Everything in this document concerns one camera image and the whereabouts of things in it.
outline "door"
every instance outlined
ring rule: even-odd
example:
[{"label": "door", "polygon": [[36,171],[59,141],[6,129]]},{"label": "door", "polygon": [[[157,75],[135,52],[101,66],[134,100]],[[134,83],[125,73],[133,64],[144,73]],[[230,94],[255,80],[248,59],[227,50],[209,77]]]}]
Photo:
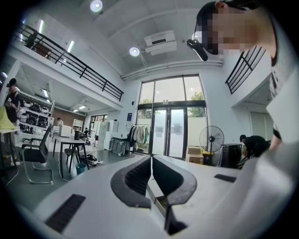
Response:
[{"label": "door", "polygon": [[154,110],[153,154],[183,158],[187,133],[185,111],[184,108]]}]

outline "trash can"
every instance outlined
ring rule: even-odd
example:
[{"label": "trash can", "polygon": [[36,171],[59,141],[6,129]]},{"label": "trash can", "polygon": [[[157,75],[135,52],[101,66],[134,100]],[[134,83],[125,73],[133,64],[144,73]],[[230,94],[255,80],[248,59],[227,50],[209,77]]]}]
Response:
[{"label": "trash can", "polygon": [[83,173],[84,171],[86,171],[86,169],[87,169],[87,165],[85,163],[76,164],[77,175]]},{"label": "trash can", "polygon": [[213,155],[214,155],[213,152],[211,153],[207,151],[202,152],[202,156],[204,157],[204,165],[208,165],[208,166],[212,165]]}]

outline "yellow bin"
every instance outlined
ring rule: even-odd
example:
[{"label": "yellow bin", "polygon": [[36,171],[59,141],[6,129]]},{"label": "yellow bin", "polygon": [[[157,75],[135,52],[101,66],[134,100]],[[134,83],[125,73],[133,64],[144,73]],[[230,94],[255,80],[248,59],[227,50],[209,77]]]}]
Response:
[{"label": "yellow bin", "polygon": [[209,165],[209,166],[212,165],[213,155],[214,155],[213,152],[211,153],[207,151],[202,152],[202,156],[204,156],[204,165]]}]

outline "metal railing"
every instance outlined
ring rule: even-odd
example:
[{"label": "metal railing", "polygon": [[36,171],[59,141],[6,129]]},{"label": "metal railing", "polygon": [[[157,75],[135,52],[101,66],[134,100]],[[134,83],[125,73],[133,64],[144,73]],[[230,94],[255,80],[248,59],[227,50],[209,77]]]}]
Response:
[{"label": "metal railing", "polygon": [[251,74],[263,57],[265,51],[265,49],[255,46],[253,49],[241,53],[237,64],[225,82],[231,94],[233,94]]},{"label": "metal railing", "polygon": [[99,87],[102,91],[111,94],[119,101],[121,100],[123,91],[77,57],[67,52],[66,49],[59,46],[43,34],[38,33],[38,31],[32,27],[26,24],[21,24],[16,29],[13,40],[19,41],[29,49],[35,51],[39,55],[42,55],[53,63],[60,64],[65,69],[70,69],[75,72],[79,78],[87,79]]}]

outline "black handheld object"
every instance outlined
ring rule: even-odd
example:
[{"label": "black handheld object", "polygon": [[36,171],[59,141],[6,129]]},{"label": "black handheld object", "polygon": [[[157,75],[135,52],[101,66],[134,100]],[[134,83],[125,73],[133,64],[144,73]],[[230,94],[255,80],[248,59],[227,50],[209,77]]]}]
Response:
[{"label": "black handheld object", "polygon": [[191,40],[189,39],[187,41],[187,45],[196,52],[196,54],[199,56],[199,58],[202,61],[207,61],[208,60],[208,56],[203,48],[203,46],[201,45],[201,43],[199,43],[198,41],[195,40]]}]

